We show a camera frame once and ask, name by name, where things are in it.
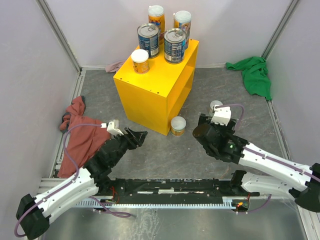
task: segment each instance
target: yellow cabinet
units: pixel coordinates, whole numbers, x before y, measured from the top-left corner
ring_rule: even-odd
[[[163,135],[178,115],[192,88],[199,41],[190,39],[184,60],[166,62],[164,44],[157,57],[149,59],[150,70],[135,73],[129,57],[113,79],[127,118]]]

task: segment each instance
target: red cloth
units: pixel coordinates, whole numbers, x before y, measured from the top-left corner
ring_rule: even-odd
[[[101,124],[97,119],[83,116],[86,109],[84,97],[76,97],[70,106],[65,110],[62,118],[60,130],[65,132],[67,128],[72,128],[78,124]],[[81,168],[87,160],[94,156],[99,148],[110,139],[110,133],[105,128],[94,126],[80,126],[70,133],[67,151]],[[69,178],[76,172],[76,168],[67,155],[63,156],[61,168],[58,173],[59,178]]]

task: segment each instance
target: small can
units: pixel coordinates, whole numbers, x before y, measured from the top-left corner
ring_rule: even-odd
[[[173,27],[182,29],[185,32],[185,49],[187,49],[189,46],[191,13],[188,11],[178,11],[174,14]]]
[[[157,25],[159,28],[159,45],[164,43],[165,34],[165,10],[162,6],[153,5],[148,9],[149,23]]]
[[[149,58],[159,55],[159,28],[153,23],[145,23],[138,27],[140,49],[149,53]]]
[[[164,34],[164,59],[171,64],[181,63],[185,58],[186,34],[172,28]]]
[[[171,133],[174,136],[182,136],[185,133],[186,120],[182,116],[175,116],[171,120]]]
[[[137,74],[145,74],[149,71],[149,54],[146,50],[137,49],[131,54],[133,69]]]

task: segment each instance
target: green towel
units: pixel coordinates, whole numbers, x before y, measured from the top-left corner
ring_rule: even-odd
[[[229,70],[243,70],[242,79],[249,94],[257,94],[267,100],[272,99],[270,95],[271,81],[267,77],[267,63],[263,57],[253,56],[235,64],[227,62],[225,66]]]

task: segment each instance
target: white wall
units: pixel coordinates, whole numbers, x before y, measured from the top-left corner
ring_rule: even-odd
[[[162,5],[165,28],[173,13],[192,14],[190,37],[200,41],[197,66],[260,56],[291,0],[47,0],[82,67],[126,59],[138,45],[148,7]]]
[[[300,1],[267,59],[273,103],[294,161],[320,163],[320,1]]]
[[[20,198],[48,177],[77,72],[35,0],[0,1],[0,35],[0,239],[11,240]]]

